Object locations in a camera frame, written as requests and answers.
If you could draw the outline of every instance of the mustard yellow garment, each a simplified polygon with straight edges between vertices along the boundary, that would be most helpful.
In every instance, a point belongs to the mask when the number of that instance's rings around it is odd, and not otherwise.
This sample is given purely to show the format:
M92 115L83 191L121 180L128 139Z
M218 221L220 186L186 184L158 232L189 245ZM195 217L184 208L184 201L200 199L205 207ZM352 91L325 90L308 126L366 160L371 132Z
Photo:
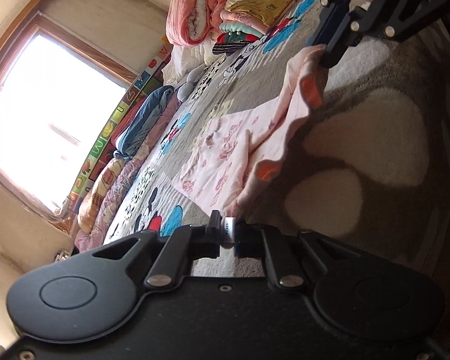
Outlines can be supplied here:
M274 25L294 0L241 0L228 11L244 13L261 21L266 26Z

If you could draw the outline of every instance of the mint green garment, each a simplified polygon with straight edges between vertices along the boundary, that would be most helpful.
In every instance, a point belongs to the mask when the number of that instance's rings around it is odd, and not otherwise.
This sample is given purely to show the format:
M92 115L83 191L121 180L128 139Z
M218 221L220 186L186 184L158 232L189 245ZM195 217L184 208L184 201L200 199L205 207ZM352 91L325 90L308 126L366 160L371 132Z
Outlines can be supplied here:
M220 30L222 32L246 32L247 34L255 35L261 38L263 34L260 31L255 30L254 28L240 23L239 21L228 21L220 24Z

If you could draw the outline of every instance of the gray blanket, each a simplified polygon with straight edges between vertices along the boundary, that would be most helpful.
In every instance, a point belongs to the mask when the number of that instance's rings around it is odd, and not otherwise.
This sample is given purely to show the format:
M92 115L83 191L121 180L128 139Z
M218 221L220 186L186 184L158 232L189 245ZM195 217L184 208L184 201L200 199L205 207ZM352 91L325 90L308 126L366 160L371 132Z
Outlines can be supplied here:
M319 11L318 0L301 0L273 36L210 67L143 165L105 243L147 227L166 235L181 223L208 221L171 180L210 118L278 95L287 61L317 28ZM431 274L450 213L450 38L443 24L401 44L364 39L330 70L324 102L246 219L287 234L309 228ZM195 274L261 269L228 250L200 260Z

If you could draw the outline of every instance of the blue folded blanket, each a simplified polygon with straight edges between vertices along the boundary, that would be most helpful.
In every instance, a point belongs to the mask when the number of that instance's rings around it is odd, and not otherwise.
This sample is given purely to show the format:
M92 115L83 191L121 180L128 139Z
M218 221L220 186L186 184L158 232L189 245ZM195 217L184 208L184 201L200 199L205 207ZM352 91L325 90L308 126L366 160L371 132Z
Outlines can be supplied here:
M150 93L133 118L132 123L117 138L117 150L114 152L114 157L130 159L137 154L150 129L167 107L173 90L173 86L166 85Z

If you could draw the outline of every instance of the sunlight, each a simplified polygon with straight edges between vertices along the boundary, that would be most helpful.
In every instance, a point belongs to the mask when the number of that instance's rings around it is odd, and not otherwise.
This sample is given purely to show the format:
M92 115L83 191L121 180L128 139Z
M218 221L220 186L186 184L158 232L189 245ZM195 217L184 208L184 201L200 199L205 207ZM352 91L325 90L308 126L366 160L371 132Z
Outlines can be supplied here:
M38 33L0 88L0 167L55 211L125 91Z

